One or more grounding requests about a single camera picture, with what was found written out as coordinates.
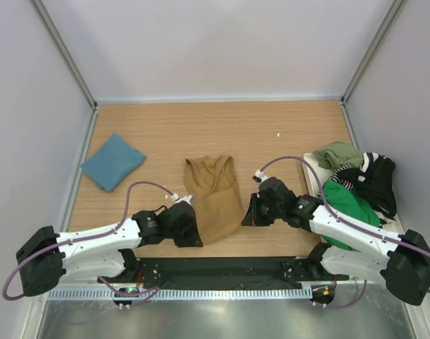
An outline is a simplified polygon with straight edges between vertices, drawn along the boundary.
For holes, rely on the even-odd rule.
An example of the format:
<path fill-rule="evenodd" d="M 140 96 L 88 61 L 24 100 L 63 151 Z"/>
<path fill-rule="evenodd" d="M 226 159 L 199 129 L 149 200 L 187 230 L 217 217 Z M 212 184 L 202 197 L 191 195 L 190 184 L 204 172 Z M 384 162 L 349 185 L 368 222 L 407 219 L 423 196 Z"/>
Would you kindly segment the tan garment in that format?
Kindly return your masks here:
<path fill-rule="evenodd" d="M 244 211 L 230 155 L 185 160 L 184 186 L 193 196 L 199 236 L 204 246 L 234 234 Z"/>

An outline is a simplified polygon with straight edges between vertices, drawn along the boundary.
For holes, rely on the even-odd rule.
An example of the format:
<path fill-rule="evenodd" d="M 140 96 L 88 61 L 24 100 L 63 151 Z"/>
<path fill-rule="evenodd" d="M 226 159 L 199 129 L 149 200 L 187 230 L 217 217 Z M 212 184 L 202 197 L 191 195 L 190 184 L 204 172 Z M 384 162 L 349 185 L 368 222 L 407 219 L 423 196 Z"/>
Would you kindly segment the blue tank top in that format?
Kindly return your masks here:
<path fill-rule="evenodd" d="M 141 166 L 146 156 L 113 133 L 80 168 L 97 187 L 112 192 L 132 171 Z"/>

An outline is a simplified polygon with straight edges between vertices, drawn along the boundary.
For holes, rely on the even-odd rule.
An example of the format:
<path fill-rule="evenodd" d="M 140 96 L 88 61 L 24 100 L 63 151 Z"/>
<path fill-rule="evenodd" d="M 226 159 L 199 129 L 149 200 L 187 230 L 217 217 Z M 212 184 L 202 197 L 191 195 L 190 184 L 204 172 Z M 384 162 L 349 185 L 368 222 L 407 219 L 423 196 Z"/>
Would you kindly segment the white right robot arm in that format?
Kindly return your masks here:
<path fill-rule="evenodd" d="M 290 227 L 331 237 L 350 247 L 317 244 L 309 254 L 308 274 L 317 280 L 347 275 L 386 287 L 399 300 L 419 306 L 430 290 L 430 248 L 414 230 L 400 234 L 345 215 L 319 198 L 296 196 L 284 182 L 259 172 L 244 226 L 265 227 L 282 220 Z"/>

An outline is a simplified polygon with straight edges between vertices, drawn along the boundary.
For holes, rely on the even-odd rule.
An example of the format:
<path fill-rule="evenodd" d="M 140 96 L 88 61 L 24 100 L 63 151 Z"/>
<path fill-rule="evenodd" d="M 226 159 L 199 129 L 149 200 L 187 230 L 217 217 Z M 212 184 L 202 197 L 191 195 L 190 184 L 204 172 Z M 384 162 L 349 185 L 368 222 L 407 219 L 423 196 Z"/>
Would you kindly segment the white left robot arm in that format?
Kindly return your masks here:
<path fill-rule="evenodd" d="M 112 224 L 80 232 L 56 233 L 46 226 L 16 253 L 23 295 L 34 297 L 59 283 L 104 278 L 133 281 L 138 264 L 133 250 L 171 239 L 177 247 L 201 247 L 196 213 L 190 203 L 142 210 Z"/>

